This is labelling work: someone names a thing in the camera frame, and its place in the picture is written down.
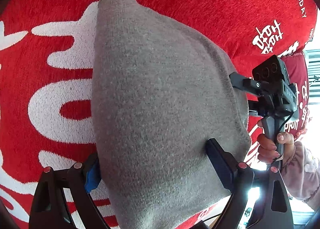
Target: person's arm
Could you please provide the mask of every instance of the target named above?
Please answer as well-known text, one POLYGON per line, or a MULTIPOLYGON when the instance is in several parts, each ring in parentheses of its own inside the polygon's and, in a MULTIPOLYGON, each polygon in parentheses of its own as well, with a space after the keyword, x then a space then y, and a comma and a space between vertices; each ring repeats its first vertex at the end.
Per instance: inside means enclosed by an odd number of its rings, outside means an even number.
POLYGON ((313 210, 320 206, 320 165, 310 150, 300 141, 294 143, 294 151, 281 171, 284 184, 290 194, 303 200, 313 210))

